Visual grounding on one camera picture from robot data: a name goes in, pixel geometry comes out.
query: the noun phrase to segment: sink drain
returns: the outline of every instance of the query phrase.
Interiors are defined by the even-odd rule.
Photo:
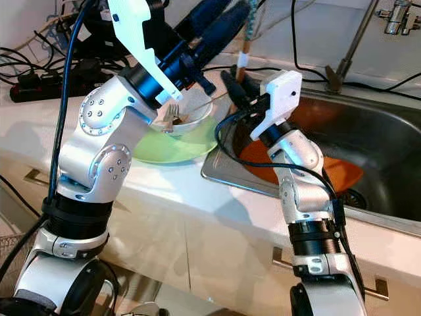
[[[343,192],[339,199],[342,200],[344,205],[356,207],[357,209],[366,209],[367,203],[362,194],[358,193],[353,189],[348,189]]]

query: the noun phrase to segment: white bowl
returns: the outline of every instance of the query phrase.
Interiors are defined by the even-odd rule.
[[[172,133],[168,133],[168,135],[172,137],[183,136],[184,134],[187,134],[197,128],[212,112],[213,103],[211,101],[212,99],[199,87],[193,87],[187,91],[183,91],[183,99],[178,103],[180,110],[179,116],[181,119],[183,119],[186,115],[188,115],[188,117],[185,122],[174,125],[174,131]],[[151,128],[158,132],[162,132],[162,129],[166,125],[166,123],[163,122],[165,112],[169,105],[174,103],[174,100],[170,99],[158,109],[158,116],[152,122]]]

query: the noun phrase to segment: metal faucet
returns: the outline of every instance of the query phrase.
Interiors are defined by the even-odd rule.
[[[396,0],[392,11],[377,11],[378,17],[387,20],[385,34],[397,35],[400,31],[402,35],[409,35],[411,30],[420,29],[421,16],[409,11],[411,5],[409,0]]]
[[[336,69],[336,72],[331,68],[331,66],[326,66],[326,76],[328,77],[328,84],[326,85],[326,90],[332,93],[340,93],[342,89],[342,83],[348,73],[349,67],[351,67],[352,64],[352,58],[355,54],[355,51],[357,50],[357,47],[362,39],[362,36],[364,35],[368,23],[370,22],[374,11],[376,10],[377,4],[379,0],[372,0],[370,5],[367,8],[367,11],[362,18],[362,21],[360,23],[360,26],[358,27],[358,30],[354,36],[354,39],[351,43],[351,46],[348,49],[348,52],[346,56],[341,60],[338,68]]]

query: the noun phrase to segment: white wall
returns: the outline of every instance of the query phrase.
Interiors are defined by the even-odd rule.
[[[13,48],[34,35],[48,18],[57,15],[60,0],[0,0],[0,45]],[[48,56],[49,49],[33,41],[30,49],[21,52],[31,61]]]
[[[32,35],[58,0],[0,0],[0,44],[13,47]],[[175,25],[199,0],[171,0],[166,20]],[[370,0],[317,0],[296,14],[299,62],[303,65],[336,67],[345,55]],[[392,8],[393,0],[380,0],[379,9]],[[290,0],[267,0],[266,23],[290,10]],[[421,71],[421,30],[409,36],[387,36],[385,21],[373,17],[355,54],[350,75],[376,79],[402,79]],[[225,52],[236,53],[241,40]],[[253,43],[252,56],[292,63],[291,21],[287,19]]]

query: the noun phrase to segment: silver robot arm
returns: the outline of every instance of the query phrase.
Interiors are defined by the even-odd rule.
[[[38,231],[14,297],[0,313],[90,315],[102,286],[118,286],[97,258],[109,233],[112,203],[130,170],[132,151],[169,97],[198,82],[215,87],[201,69],[234,38],[250,7],[230,0],[200,2],[175,29],[161,0],[109,0],[116,36],[140,62],[92,91],[80,106],[76,130],[59,155],[61,170],[49,218]],[[189,42],[201,41],[194,47]]]
[[[274,163],[306,167],[322,176],[320,148],[286,122],[299,104],[301,75],[281,71],[262,82],[270,94],[263,121],[251,132],[256,140],[273,126],[281,132],[269,145]],[[302,282],[291,289],[293,315],[366,315],[364,300],[349,257],[339,246],[332,198],[325,185],[307,172],[274,168],[280,201],[293,245],[293,270]]]

